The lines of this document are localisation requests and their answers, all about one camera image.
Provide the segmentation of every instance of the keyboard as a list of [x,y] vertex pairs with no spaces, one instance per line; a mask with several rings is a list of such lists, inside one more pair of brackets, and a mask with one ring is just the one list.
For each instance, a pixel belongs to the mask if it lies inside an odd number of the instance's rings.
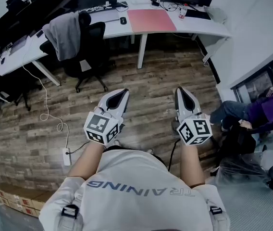
[[211,20],[211,18],[209,17],[209,15],[206,12],[196,11],[196,10],[187,10],[186,16]]

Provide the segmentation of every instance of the office chair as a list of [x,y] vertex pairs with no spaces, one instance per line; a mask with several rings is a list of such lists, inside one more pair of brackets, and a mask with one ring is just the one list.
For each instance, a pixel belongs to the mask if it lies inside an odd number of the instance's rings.
[[[116,67],[115,61],[109,61],[109,49],[103,40],[105,23],[97,22],[89,25],[90,22],[91,18],[87,12],[81,12],[79,14],[81,31],[79,53],[72,59],[60,62],[68,76],[79,79],[77,85],[75,86],[77,93],[80,92],[79,86],[81,83],[84,80],[85,83],[87,83],[93,76],[95,76],[101,83],[104,91],[107,91],[108,88],[103,83],[100,76],[103,75],[106,67],[110,65]],[[49,41],[43,43],[40,46],[40,49],[48,55],[56,56],[55,49]],[[85,62],[84,60],[89,64],[91,69],[82,71],[81,64]]]
[[0,97],[7,102],[14,101],[16,106],[18,106],[21,97],[23,97],[25,100],[25,107],[28,111],[31,110],[31,107],[27,104],[27,93],[30,89],[35,88],[41,90],[42,86],[32,85],[31,79],[28,76],[20,75],[18,73],[0,76]]

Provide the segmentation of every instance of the pink paper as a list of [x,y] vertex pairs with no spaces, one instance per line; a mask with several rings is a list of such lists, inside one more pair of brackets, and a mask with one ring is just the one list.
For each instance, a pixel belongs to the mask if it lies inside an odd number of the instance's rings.
[[128,10],[134,32],[168,32],[176,27],[165,10]]

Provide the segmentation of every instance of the gray jacket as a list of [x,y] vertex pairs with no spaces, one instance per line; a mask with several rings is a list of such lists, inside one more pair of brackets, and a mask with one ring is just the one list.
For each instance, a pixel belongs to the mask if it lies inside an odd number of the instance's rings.
[[75,57],[80,50],[79,13],[60,15],[42,28],[55,48],[59,61]]

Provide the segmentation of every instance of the black bag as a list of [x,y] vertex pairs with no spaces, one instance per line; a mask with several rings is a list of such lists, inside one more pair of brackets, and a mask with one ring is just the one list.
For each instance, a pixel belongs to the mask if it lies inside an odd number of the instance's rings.
[[246,128],[235,124],[232,126],[230,132],[226,135],[221,149],[217,155],[217,166],[221,160],[225,157],[238,155],[238,154],[249,154],[254,153],[256,147],[256,141],[251,134],[247,132]]

